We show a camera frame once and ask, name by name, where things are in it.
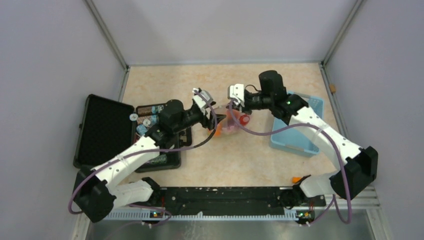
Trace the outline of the orange carrot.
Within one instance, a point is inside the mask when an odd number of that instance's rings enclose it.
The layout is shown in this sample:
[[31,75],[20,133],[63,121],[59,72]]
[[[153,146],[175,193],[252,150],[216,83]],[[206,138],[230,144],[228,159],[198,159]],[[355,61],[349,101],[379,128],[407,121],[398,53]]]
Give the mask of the orange carrot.
[[292,178],[292,183],[293,183],[293,184],[296,184],[296,183],[300,182],[301,180],[302,180],[302,178],[301,178],[301,177],[293,177],[293,178]]

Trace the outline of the small brown object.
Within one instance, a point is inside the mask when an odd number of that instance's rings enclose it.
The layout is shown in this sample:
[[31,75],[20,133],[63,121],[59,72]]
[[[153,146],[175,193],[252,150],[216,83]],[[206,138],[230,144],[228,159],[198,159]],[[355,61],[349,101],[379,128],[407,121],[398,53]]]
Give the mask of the small brown object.
[[337,89],[336,89],[334,84],[329,84],[328,87],[329,87],[331,94],[336,93]]

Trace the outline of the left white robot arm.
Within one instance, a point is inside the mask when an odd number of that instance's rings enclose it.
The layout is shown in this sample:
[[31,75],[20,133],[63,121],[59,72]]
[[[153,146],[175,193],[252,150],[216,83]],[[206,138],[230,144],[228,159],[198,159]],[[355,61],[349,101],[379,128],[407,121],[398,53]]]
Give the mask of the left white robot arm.
[[183,130],[196,124],[216,130],[221,116],[214,110],[215,104],[211,97],[200,95],[193,96],[189,109],[184,109],[176,99],[166,102],[159,112],[159,121],[138,141],[100,165],[79,169],[67,204],[68,212],[85,214],[97,223],[112,210],[129,204],[144,202],[149,207],[156,206],[161,194],[154,188],[155,181],[147,178],[121,184],[122,180],[161,152],[179,152],[173,142]]

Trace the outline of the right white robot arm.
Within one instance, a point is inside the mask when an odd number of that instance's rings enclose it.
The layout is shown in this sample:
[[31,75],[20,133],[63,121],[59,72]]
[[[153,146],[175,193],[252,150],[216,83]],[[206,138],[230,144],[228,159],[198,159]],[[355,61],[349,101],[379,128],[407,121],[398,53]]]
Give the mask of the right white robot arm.
[[304,176],[292,187],[294,202],[307,206],[319,195],[338,195],[352,200],[377,177],[378,152],[371,146],[361,147],[327,124],[300,95],[289,93],[283,77],[275,70],[259,74],[260,90],[249,92],[243,84],[230,85],[227,97],[233,107],[243,113],[269,110],[317,146],[332,162],[336,171]]

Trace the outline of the blue plastic basket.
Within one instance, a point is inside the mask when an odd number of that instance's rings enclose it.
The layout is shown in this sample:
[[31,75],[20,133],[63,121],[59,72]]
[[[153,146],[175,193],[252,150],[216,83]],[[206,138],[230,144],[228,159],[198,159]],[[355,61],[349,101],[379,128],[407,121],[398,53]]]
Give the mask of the blue plastic basket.
[[[300,96],[320,118],[323,117],[325,104],[322,98],[293,91],[288,91],[287,93]],[[314,157],[320,153],[320,149],[295,128],[272,134],[270,136],[269,146],[275,150],[285,151],[307,158]]]

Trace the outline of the clear zip top bag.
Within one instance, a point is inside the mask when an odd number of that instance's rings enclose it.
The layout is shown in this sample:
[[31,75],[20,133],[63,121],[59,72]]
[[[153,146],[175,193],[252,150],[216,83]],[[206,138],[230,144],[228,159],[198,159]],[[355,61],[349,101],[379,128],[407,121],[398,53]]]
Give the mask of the clear zip top bag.
[[[226,118],[224,120],[222,120],[220,123],[218,123],[218,126],[223,127],[223,125],[226,124],[226,123],[235,123],[236,124],[236,121],[232,118],[232,115],[229,111],[228,104],[215,106],[213,109],[214,109],[216,114],[226,114]],[[233,110],[233,109],[232,109],[232,114],[235,116],[235,118],[238,122],[239,122],[239,117],[241,115],[244,115],[244,114],[242,114],[242,113],[240,113],[236,110]],[[220,137],[227,136],[227,135],[230,135],[230,134],[222,133],[222,135]]]

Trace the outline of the black open tool case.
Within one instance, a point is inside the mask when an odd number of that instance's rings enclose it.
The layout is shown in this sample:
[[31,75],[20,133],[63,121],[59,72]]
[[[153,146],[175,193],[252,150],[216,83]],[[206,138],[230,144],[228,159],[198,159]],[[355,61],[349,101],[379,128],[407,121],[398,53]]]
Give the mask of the black open tool case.
[[129,104],[90,94],[85,101],[73,166],[92,168],[129,148],[160,121],[165,103]]

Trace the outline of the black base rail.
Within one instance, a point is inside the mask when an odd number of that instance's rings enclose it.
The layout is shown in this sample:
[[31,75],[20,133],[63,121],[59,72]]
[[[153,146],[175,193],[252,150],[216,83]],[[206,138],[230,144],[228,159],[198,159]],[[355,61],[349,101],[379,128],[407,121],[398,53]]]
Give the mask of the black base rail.
[[162,187],[137,206],[164,208],[175,218],[196,216],[277,216],[289,210],[325,207],[324,196],[295,201],[291,187]]

